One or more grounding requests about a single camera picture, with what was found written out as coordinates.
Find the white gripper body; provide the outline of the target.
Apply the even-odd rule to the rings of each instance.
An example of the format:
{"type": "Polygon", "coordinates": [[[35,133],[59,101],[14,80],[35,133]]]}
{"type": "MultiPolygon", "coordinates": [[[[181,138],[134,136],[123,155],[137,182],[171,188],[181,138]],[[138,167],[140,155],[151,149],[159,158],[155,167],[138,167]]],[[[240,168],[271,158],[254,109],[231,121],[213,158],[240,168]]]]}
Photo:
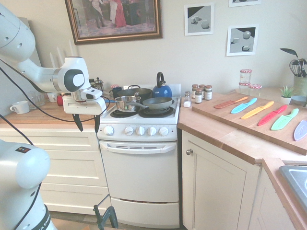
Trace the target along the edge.
{"type": "Polygon", "coordinates": [[[106,103],[101,97],[102,91],[89,87],[63,96],[63,107],[67,114],[100,115],[106,110],[106,103]]]}

